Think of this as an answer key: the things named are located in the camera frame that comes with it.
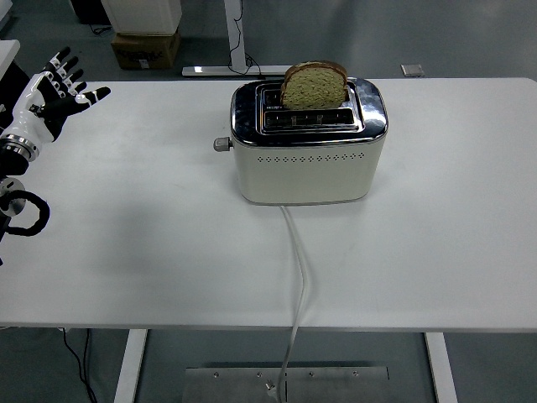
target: white box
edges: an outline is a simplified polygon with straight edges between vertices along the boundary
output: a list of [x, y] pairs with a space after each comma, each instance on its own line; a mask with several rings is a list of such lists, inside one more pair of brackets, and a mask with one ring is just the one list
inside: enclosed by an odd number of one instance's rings
[[102, 0], [117, 34], [173, 35], [181, 19], [180, 0]]

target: table leg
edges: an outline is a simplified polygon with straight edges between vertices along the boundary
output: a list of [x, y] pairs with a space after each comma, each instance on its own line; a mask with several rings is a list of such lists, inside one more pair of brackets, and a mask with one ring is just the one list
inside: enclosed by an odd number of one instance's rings
[[425, 342], [429, 352], [430, 371], [433, 374], [436, 401], [438, 403], [457, 403], [444, 333], [427, 332]]
[[114, 403], [134, 403], [148, 329], [130, 329]]
[[226, 65], [189, 66], [183, 68], [183, 76], [258, 76], [259, 72], [265, 76], [282, 76], [290, 65], [253, 65], [249, 69], [246, 65], [244, 53], [244, 31], [242, 30], [241, 0], [224, 0], [226, 6], [227, 36], [229, 37], [229, 50], [231, 52], [231, 69]]

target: black cable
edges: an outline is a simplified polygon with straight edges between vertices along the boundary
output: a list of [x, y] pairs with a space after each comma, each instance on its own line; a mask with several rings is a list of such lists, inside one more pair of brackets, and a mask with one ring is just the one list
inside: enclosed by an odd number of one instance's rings
[[249, 71], [250, 71], [250, 68], [253, 66], [253, 65], [256, 65], [259, 69], [259, 79], [263, 79], [263, 73], [261, 72], [261, 67], [259, 66], [258, 62], [255, 61], [253, 59], [252, 56], [250, 56], [248, 53], [244, 53], [244, 55], [246, 56], [246, 66], [248, 67], [246, 69], [246, 71], [244, 71], [243, 73], [241, 71], [236, 71], [236, 70], [233, 70], [232, 68], [232, 53], [234, 50], [238, 49], [238, 47], [241, 45], [241, 37], [242, 37], [242, 31], [241, 29], [239, 28], [238, 26], [238, 23], [240, 20], [242, 20], [242, 14], [244, 13], [244, 7], [242, 6], [242, 0], [241, 0], [241, 15], [239, 16], [239, 18], [234, 18], [233, 21], [235, 21], [235, 25], [237, 26], [237, 31], [238, 31], [238, 42], [237, 42], [237, 46], [235, 46], [233, 49], [229, 50], [229, 62], [227, 63], [227, 68], [231, 71], [233, 71], [234, 73], [237, 73], [237, 74], [240, 74], [241, 76], [245, 76]]
[[110, 31], [112, 29], [112, 27], [102, 27], [102, 28], [93, 28], [93, 25], [89, 24], [90, 25], [90, 29], [92, 31], [92, 33], [96, 36], [101, 36], [102, 34]]
[[87, 352], [87, 345], [90, 339], [90, 329], [86, 329], [86, 345], [84, 347], [84, 357], [83, 357], [84, 371], [82, 371], [82, 363], [81, 363], [81, 359], [78, 357], [78, 354], [75, 353], [75, 350], [73, 350], [67, 343], [67, 333], [65, 331], [65, 328], [62, 327], [61, 331], [64, 333], [64, 345], [71, 352], [71, 354], [73, 354], [76, 358], [76, 362], [78, 363], [78, 377], [80, 378], [81, 382], [86, 387], [87, 396], [90, 398], [91, 403], [97, 403], [97, 398], [95, 396], [95, 393], [93, 392], [93, 389], [90, 386], [90, 381], [88, 380], [87, 373], [86, 373], [86, 352]]
[[43, 228], [47, 225], [50, 218], [50, 208], [47, 202], [30, 191], [16, 190], [0, 196], [0, 208], [8, 210], [9, 203], [15, 199], [24, 199], [28, 202], [32, 202], [39, 209], [39, 218], [30, 228], [6, 226], [4, 232], [11, 235], [33, 237], [43, 231]]

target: bread slice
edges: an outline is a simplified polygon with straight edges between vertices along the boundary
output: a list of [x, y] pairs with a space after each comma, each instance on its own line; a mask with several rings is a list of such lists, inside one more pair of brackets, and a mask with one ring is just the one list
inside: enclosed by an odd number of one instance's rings
[[347, 71], [331, 61], [309, 61], [285, 73], [280, 104], [288, 109], [340, 107], [347, 95]]

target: toaster slot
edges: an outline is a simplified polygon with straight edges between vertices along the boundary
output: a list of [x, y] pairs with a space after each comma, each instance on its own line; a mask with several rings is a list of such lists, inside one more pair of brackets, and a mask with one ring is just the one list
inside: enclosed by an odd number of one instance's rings
[[263, 103], [267, 109], [273, 109], [280, 107], [279, 105], [279, 90], [265, 90], [263, 91]]
[[353, 125], [351, 109], [324, 109], [314, 111], [267, 111], [264, 114], [264, 129], [281, 130], [326, 125]]

